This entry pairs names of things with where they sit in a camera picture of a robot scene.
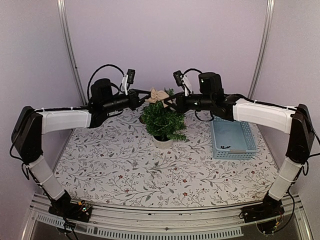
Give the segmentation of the beige ribbon bow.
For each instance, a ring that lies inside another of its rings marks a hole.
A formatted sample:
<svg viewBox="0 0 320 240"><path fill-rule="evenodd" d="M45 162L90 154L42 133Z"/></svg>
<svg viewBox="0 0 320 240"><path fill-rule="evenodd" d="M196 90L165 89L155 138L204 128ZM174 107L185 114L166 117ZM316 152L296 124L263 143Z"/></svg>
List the beige ribbon bow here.
<svg viewBox="0 0 320 240"><path fill-rule="evenodd" d="M169 97L170 96L164 90L156 90L154 87L152 87L150 90L150 97L145 101L151 104L161 102L163 107L166 108L168 105L164 103L164 100Z"/></svg>

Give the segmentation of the small green christmas tree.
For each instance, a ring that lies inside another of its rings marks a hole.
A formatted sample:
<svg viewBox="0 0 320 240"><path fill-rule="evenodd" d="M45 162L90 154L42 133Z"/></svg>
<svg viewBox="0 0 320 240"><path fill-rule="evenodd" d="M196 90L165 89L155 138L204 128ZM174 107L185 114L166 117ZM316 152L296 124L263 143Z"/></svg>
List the small green christmas tree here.
<svg viewBox="0 0 320 240"><path fill-rule="evenodd" d="M169 96L174 95L172 88L163 89ZM187 129L185 115L171 111L163 107L163 104L149 103L142 108L140 119L146 125L149 135L156 137L159 141L184 141L187 136L183 133Z"/></svg>

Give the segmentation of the white ribbed plant pot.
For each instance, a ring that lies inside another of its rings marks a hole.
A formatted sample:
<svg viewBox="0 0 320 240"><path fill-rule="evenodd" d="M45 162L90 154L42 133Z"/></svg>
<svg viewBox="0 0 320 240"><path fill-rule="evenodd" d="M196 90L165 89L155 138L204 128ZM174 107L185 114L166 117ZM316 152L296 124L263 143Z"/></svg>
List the white ribbed plant pot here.
<svg viewBox="0 0 320 240"><path fill-rule="evenodd" d="M169 149L173 145L172 139L168 139L166 141L160 141L155 136L153 136L152 140L154 145L161 150Z"/></svg>

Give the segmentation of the red berry sprig ornament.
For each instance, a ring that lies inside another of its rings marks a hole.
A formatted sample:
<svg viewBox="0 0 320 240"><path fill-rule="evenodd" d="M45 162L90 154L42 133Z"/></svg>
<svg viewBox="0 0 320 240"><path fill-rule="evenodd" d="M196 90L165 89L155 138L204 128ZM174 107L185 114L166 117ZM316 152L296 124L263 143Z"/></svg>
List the red berry sprig ornament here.
<svg viewBox="0 0 320 240"><path fill-rule="evenodd" d="M230 148L231 148L230 145L228 145L228 146L221 145L221 146L220 146L220 149L221 149L221 150L229 150Z"/></svg>

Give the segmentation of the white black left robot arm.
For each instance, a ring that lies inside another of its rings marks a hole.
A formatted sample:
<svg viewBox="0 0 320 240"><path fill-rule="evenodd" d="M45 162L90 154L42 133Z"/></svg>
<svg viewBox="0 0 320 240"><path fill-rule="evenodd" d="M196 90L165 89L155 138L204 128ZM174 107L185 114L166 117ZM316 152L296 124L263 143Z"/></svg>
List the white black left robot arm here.
<svg viewBox="0 0 320 240"><path fill-rule="evenodd" d="M108 78L96 80L89 90L86 106L35 109L25 106L11 134L11 147L26 166L36 184L63 216L74 213L71 197L56 178L46 160L43 140L46 135L76 129L94 129L123 110L135 110L151 95L148 90L118 87Z"/></svg>

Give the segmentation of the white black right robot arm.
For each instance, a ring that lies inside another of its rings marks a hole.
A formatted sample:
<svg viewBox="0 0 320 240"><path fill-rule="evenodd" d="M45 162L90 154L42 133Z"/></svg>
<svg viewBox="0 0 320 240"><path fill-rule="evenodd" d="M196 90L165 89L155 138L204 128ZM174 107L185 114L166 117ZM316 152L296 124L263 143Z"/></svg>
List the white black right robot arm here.
<svg viewBox="0 0 320 240"><path fill-rule="evenodd" d="M183 91L164 102L179 113L209 111L214 117L230 122L248 122L282 132L288 136L287 150L278 175L259 206L262 218L269 218L278 210L278 201L298 179L302 167L312 157L316 133L308 107L282 106L249 99L239 93L224 92L221 76L214 72L200 72L199 93L193 93L189 81L181 71L173 73Z"/></svg>

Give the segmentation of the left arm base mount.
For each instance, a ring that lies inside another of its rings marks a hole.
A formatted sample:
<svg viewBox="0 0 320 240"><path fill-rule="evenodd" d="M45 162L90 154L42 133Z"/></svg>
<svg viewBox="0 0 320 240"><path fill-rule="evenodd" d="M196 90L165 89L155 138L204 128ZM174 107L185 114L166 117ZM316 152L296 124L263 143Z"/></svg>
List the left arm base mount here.
<svg viewBox="0 0 320 240"><path fill-rule="evenodd" d="M48 198L51 203L48 210L50 214L84 223L89 222L92 214L92 205L85 200L72 202L71 196L67 191L64 191L58 199L53 199L50 196Z"/></svg>

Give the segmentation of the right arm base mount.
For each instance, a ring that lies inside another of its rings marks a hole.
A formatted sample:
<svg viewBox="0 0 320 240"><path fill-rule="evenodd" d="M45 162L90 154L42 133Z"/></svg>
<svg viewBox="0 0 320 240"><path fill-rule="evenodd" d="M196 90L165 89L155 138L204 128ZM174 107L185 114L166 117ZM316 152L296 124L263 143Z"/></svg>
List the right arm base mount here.
<svg viewBox="0 0 320 240"><path fill-rule="evenodd" d="M262 203L242 207L239 218L245 223L265 220L280 216L285 213L281 200L275 200L268 194L264 196Z"/></svg>

